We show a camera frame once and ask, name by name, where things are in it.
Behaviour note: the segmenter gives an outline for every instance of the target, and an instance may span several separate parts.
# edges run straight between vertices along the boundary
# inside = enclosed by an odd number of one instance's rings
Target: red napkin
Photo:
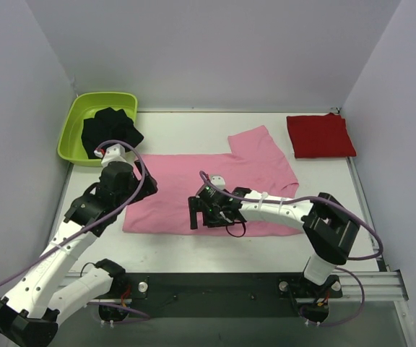
[[[346,121],[339,115],[288,116],[295,158],[355,157]]]

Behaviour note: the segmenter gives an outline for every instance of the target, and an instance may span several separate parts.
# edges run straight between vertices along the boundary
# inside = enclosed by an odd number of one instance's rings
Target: pink t-shirt
[[[245,187],[278,197],[294,197],[298,180],[283,152],[265,126],[228,137],[232,154],[143,155],[149,172],[157,180],[158,193],[126,209],[123,231],[127,233],[229,236],[225,228],[190,229],[187,198],[203,181],[199,171],[221,175],[226,189]],[[229,227],[241,234],[240,224]],[[245,236],[286,236],[299,231],[272,223],[248,222]]]

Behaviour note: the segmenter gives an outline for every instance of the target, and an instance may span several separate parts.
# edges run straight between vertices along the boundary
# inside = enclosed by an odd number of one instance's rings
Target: white wall
[[[386,258],[416,321],[416,0],[403,0],[343,107]]]
[[[149,108],[341,106],[399,0],[27,0],[81,92]]]
[[[56,143],[72,100],[26,3],[0,0],[0,280],[46,244],[66,174]]]

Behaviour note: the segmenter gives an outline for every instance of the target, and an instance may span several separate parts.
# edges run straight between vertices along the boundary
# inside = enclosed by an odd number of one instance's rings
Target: green basket
[[[97,92],[80,95],[71,105],[66,118],[57,153],[61,158],[81,166],[100,166],[100,159],[89,159],[81,141],[83,120],[93,118],[97,111],[111,107],[123,109],[136,122],[137,99],[134,95],[119,92]]]

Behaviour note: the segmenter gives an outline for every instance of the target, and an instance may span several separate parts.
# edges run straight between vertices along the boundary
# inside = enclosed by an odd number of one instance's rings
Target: white table
[[[346,159],[293,157],[285,117],[298,114],[302,113],[139,113],[136,127],[145,140],[138,150],[146,154],[229,153],[228,135],[265,125],[298,178],[297,197],[328,192],[362,217]],[[98,180],[100,171],[101,168],[73,167],[61,202],[61,215],[74,198]],[[127,272],[300,272],[313,253],[305,234],[241,239],[125,234],[121,230],[123,221],[124,212],[84,252],[70,272],[78,273],[86,262],[103,258],[117,262]],[[367,254],[373,254],[371,238],[367,231],[361,230],[351,256]],[[375,260],[348,262],[345,267],[351,271],[378,271]]]

